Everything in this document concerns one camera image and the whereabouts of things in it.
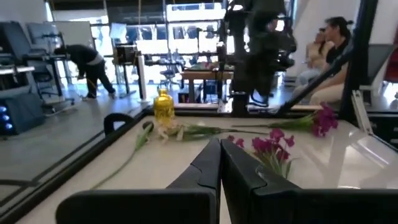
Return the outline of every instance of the robotic arm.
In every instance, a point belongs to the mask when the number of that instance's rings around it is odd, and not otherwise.
[[[263,97],[261,103],[264,106],[267,106],[275,72],[284,71],[294,64],[289,58],[297,46],[291,21],[286,17],[280,18],[280,15],[286,15],[284,0],[235,0],[229,3],[221,26],[234,36],[234,92],[245,92],[248,98],[257,90]],[[282,31],[269,26],[275,20],[285,21]],[[249,33],[249,52],[244,49],[245,28]]]

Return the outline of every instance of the black shirt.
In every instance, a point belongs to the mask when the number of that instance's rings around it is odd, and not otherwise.
[[[328,54],[326,55],[326,62],[329,65],[331,65],[336,60],[336,58],[339,57],[344,52],[344,49],[347,47],[348,43],[349,43],[349,38],[346,38],[344,42],[337,48],[332,47],[329,50]]]
[[[70,60],[78,67],[84,67],[88,62],[94,60],[98,54],[95,49],[80,44],[68,45],[67,53],[70,55]]]

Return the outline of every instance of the whiteboard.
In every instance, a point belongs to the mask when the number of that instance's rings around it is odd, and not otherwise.
[[[65,45],[81,44],[95,47],[89,21],[57,21],[52,23],[63,34]]]

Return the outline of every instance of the blue light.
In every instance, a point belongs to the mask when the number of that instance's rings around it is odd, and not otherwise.
[[[7,123],[7,124],[6,124],[6,129],[7,129],[7,130],[10,130],[10,129],[12,129],[12,124],[10,124],[10,123]]]

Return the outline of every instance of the floor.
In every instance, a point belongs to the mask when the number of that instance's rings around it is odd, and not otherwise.
[[[116,89],[118,93],[124,91],[122,86]],[[132,85],[131,89],[137,90],[137,85]],[[374,100],[375,105],[383,110],[398,109],[398,101],[394,98],[396,91],[396,86],[387,85],[383,91],[384,96]],[[177,92],[178,87],[175,87],[170,94],[177,99]],[[79,95],[85,93],[84,85],[67,87],[65,96],[76,98],[73,109],[48,117],[42,126],[0,141],[0,204],[10,200],[6,197],[19,188],[18,183],[10,186],[2,185],[2,182],[17,180],[23,184],[31,180],[37,183],[46,181],[51,177],[50,173],[55,172],[52,165],[66,162],[63,161],[65,157],[79,156],[103,138],[103,118],[107,114],[134,114],[142,107],[138,91],[129,97],[112,100],[100,87],[97,100],[81,101]],[[281,85],[274,92],[274,97],[270,98],[270,105],[287,101],[291,93],[292,88]],[[156,97],[156,85],[148,85],[147,94],[148,99]],[[216,96],[208,96],[209,98],[215,99]]]

